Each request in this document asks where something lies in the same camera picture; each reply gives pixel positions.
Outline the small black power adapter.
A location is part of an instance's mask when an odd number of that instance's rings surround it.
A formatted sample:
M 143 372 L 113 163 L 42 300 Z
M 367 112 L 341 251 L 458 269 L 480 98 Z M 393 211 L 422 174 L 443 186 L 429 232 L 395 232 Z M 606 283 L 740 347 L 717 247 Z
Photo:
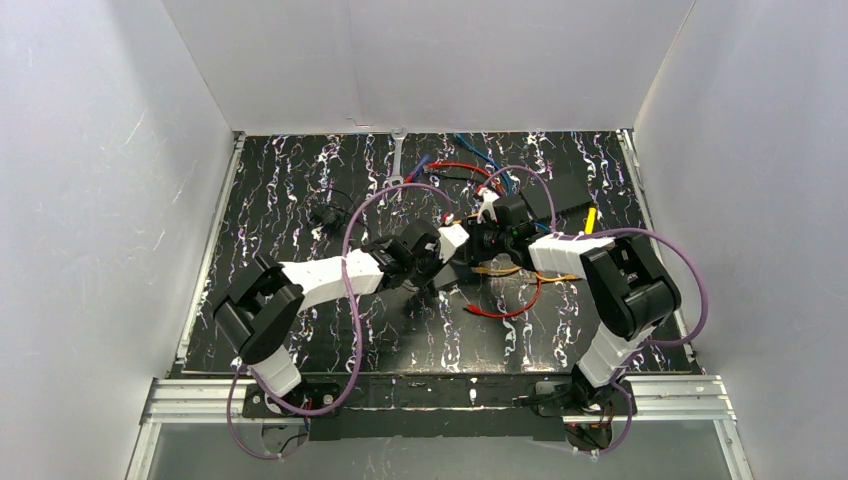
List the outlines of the small black power adapter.
M 313 223 L 324 230 L 337 230 L 346 222 L 346 211 L 334 205 L 321 205 L 312 213 Z

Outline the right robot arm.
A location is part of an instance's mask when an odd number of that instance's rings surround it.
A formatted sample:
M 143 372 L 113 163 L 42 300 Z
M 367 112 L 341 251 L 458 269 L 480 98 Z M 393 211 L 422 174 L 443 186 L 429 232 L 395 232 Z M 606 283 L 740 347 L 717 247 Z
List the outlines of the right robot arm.
M 643 229 L 606 236 L 542 230 L 526 207 L 510 206 L 493 192 L 478 215 L 460 224 L 469 235 L 464 254 L 470 265 L 507 255 L 521 269 L 587 282 L 600 324 L 571 370 L 573 387 L 586 393 L 617 380 L 629 357 L 681 306 L 680 291 Z

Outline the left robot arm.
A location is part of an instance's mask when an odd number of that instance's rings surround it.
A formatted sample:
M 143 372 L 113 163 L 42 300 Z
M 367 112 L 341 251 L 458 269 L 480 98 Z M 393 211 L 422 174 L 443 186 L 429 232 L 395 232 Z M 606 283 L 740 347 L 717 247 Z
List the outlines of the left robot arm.
M 261 382 L 277 396 L 291 392 L 301 374 L 283 347 L 298 315 L 336 301 L 395 289 L 427 286 L 468 241 L 459 225 L 435 228 L 416 220 L 345 257 L 278 262 L 258 255 L 212 301 L 217 327 Z

